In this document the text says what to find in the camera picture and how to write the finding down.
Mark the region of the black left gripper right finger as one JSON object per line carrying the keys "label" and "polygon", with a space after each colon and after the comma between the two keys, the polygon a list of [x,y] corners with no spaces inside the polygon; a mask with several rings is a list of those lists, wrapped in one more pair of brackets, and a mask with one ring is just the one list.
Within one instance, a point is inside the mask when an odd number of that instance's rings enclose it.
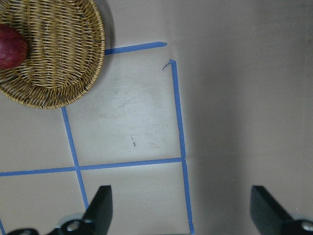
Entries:
{"label": "black left gripper right finger", "polygon": [[250,217],[261,235],[311,235],[313,222],[294,219],[264,186],[252,186]]}

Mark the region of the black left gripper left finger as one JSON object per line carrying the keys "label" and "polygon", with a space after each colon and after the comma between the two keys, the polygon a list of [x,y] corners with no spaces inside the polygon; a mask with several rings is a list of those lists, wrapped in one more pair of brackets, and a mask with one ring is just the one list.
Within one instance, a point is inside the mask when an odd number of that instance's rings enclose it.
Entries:
{"label": "black left gripper left finger", "polygon": [[50,235],[106,235],[113,215],[112,187],[100,186],[83,216],[54,228]]}

